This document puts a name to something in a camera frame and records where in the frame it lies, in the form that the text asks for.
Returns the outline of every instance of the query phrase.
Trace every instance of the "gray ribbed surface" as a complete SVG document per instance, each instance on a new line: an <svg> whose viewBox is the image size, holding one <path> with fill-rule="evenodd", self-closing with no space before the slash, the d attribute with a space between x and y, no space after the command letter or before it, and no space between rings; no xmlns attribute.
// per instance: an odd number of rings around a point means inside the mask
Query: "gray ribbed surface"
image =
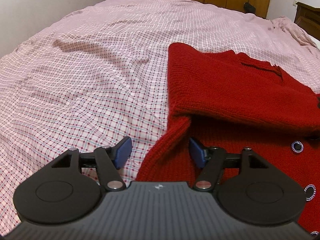
<svg viewBox="0 0 320 240"><path fill-rule="evenodd" d="M223 212L209 193L185 182L132 182L123 192L108 193L97 210L59 227L20 224L11 240L309 240L296 223L259 228Z"/></svg>

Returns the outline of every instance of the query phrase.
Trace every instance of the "plaid fabric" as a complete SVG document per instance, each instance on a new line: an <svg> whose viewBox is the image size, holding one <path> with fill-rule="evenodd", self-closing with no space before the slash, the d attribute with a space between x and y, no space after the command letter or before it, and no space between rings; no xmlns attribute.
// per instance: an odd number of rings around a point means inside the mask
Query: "plaid fabric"
<svg viewBox="0 0 320 240"><path fill-rule="evenodd" d="M287 18L189 0L107 0L73 12L0 60L1 234L19 223L17 185L68 148L90 152L131 136L120 172L127 183L135 179L166 130L173 42L244 52L320 93L320 51ZM94 170L84 174L96 179Z"/></svg>

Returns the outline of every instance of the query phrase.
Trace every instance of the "black device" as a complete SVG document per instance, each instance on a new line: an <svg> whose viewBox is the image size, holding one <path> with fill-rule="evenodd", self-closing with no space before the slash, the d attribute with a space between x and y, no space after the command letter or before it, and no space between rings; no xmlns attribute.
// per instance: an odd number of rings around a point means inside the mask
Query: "black device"
<svg viewBox="0 0 320 240"><path fill-rule="evenodd" d="M243 9L244 9L245 13L252 13L252 14L256 13L256 8L248 2L244 3Z"/></svg>
<svg viewBox="0 0 320 240"><path fill-rule="evenodd" d="M61 154L17 187L13 203L22 222L3 239L313 239L296 222L304 190L249 147L231 154L190 138L191 158L202 169L192 188L136 181L126 187L117 169L131 149L125 137L93 153ZM88 167L96 168L99 184L82 175ZM225 168L239 174L221 183Z"/></svg>

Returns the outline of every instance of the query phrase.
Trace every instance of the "blue gripper pad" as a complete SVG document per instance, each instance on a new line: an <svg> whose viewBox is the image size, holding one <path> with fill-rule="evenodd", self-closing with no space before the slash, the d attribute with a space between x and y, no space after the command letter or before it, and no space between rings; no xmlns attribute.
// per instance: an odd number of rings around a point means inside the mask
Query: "blue gripper pad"
<svg viewBox="0 0 320 240"><path fill-rule="evenodd" d="M132 141L129 136L124 137L116 146L112 147L111 160L117 170L121 169L132 151Z"/></svg>
<svg viewBox="0 0 320 240"><path fill-rule="evenodd" d="M203 169L207 162L205 159L207 156L207 150L204 145L197 139L191 137L189 139L189 153L196 166L200 169Z"/></svg>

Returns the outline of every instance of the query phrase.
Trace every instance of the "knitted fabric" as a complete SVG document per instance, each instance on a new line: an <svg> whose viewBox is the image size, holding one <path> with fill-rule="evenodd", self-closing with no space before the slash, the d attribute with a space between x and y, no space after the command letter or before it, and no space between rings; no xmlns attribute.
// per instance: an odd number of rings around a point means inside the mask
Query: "knitted fabric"
<svg viewBox="0 0 320 240"><path fill-rule="evenodd" d="M320 131L317 95L279 66L233 51L201 53L174 43L168 57L167 132L146 155L140 181L187 181L199 170L190 158L188 139L240 153L245 146L275 165L303 188L320 189L319 142L305 139ZM295 154L294 141L304 150ZM225 179L236 175L226 170ZM299 220L320 231L320 195L306 202Z"/></svg>

